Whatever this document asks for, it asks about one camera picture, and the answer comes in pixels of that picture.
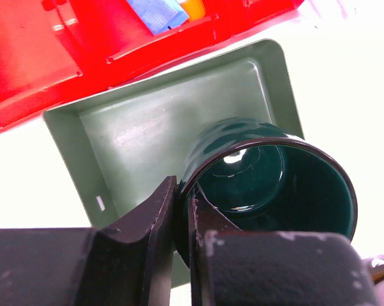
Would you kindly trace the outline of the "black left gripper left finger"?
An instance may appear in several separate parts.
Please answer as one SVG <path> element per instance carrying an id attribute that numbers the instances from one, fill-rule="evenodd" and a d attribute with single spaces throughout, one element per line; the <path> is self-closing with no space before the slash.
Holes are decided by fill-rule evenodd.
<path id="1" fill-rule="evenodd" d="M 103 229 L 0 229 L 0 305 L 168 305 L 176 189 Z"/>

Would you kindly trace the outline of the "blue toothpaste tube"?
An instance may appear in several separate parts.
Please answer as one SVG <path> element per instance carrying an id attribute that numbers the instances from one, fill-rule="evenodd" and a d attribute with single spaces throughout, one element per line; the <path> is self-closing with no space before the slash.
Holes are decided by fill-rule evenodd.
<path id="1" fill-rule="evenodd" d="M 177 1 L 130 0 L 128 4 L 153 35 L 179 27 L 189 19 Z"/>

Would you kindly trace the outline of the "dark green mug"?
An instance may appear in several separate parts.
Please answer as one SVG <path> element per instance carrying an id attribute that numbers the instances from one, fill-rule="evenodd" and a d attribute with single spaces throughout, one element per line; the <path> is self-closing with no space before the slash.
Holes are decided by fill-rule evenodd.
<path id="1" fill-rule="evenodd" d="M 352 239 L 355 189 L 343 167 L 302 138 L 257 119 L 232 117 L 204 129 L 185 160 L 175 246 L 189 263 L 188 208 L 201 195 L 248 231 L 318 231 Z"/>

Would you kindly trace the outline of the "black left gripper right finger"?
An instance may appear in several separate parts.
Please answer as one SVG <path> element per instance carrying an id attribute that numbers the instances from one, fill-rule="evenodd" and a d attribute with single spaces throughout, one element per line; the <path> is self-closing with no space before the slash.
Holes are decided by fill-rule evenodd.
<path id="1" fill-rule="evenodd" d="M 367 268 L 335 233 L 248 232 L 194 187 L 187 198 L 193 305 L 377 305 Z"/>

